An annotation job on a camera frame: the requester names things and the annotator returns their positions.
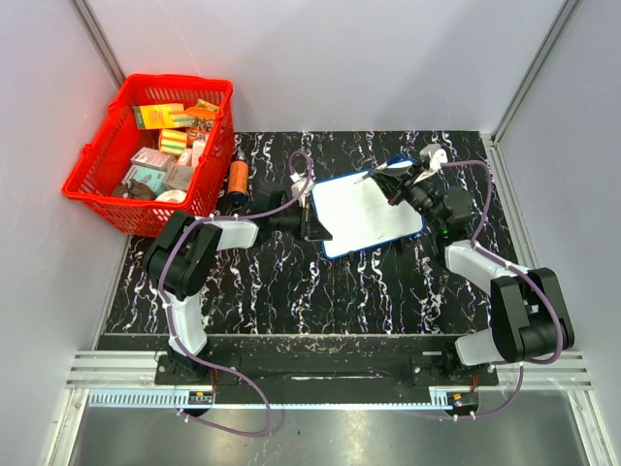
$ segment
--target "gray floor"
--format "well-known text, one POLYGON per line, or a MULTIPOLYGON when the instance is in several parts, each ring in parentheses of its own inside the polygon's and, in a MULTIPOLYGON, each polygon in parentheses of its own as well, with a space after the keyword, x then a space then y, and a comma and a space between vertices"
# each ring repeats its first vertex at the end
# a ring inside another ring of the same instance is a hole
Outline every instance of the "gray floor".
MULTIPOLYGON (((484 393, 489 410, 501 403, 484 393)), ((260 428, 259 411, 206 418, 260 428)), ((267 438, 247 439, 171 411, 87 408, 72 464, 138 465, 583 465, 588 464, 569 401, 522 393, 501 416, 453 423, 400 412, 277 412, 267 438)))

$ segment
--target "white wall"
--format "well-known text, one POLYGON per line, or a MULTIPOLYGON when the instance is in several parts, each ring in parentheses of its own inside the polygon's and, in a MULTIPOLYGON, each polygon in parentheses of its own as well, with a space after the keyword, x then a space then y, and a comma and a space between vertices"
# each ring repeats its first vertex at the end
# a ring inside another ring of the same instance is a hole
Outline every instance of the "white wall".
POLYGON ((66 0, 4 2, 0 56, 0 462, 31 466, 124 242, 60 193, 114 86, 66 0))
POLYGON ((233 82, 240 131, 492 131, 562 0, 89 0, 129 73, 233 82))
POLYGON ((621 3, 583 2, 501 141, 621 454, 621 3))

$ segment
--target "red plastic basket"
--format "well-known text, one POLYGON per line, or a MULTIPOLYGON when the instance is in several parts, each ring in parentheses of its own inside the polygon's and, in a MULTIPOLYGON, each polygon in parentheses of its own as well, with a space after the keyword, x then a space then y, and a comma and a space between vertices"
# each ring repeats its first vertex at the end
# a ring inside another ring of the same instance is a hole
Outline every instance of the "red plastic basket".
POLYGON ((62 192, 83 202, 123 233, 157 236, 174 211, 208 216, 217 201, 235 148, 228 81, 176 75, 132 75, 108 107, 108 115, 90 144, 82 149, 62 192), (186 107, 204 99, 220 107, 218 117, 185 201, 138 201, 110 197, 141 147, 157 147, 157 132, 136 127, 132 107, 182 102, 186 107))

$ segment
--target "bottle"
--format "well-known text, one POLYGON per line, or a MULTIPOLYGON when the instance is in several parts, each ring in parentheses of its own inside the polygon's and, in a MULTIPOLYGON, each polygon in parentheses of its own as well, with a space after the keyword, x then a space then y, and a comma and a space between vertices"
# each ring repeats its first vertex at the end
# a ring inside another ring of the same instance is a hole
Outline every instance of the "bottle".
POLYGON ((248 200, 248 162, 239 151, 231 162, 227 197, 232 204, 241 206, 248 200))

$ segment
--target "black marble surface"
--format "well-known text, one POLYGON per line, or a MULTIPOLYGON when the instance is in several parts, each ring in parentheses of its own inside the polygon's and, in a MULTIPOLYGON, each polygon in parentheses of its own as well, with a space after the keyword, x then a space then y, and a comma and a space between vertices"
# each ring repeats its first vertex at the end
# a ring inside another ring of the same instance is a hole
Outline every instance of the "black marble surface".
MULTIPOLYGON (((236 150, 250 161, 252 183, 290 185, 286 160, 293 150, 306 150, 317 178, 325 179, 375 166, 399 152, 417 157, 435 142, 449 160, 485 160, 478 133, 464 131, 240 133, 236 150)), ((302 160, 296 168, 304 169, 302 160)), ((464 186, 481 210, 486 184, 480 169, 447 169, 438 183, 464 186)), ((496 192, 492 199, 479 241, 515 260, 496 192)), ((236 212, 224 198, 217 209, 236 212)), ((142 267, 151 241, 131 239, 106 334, 167 332, 162 302, 142 267)), ((384 245, 358 253, 350 266, 346 258, 326 258, 320 243, 297 243, 277 233, 258 249, 221 251, 202 291, 205 328, 212 334, 429 334, 485 328, 488 298, 433 263, 429 250, 423 233, 408 239, 403 253, 394 244, 384 245)))

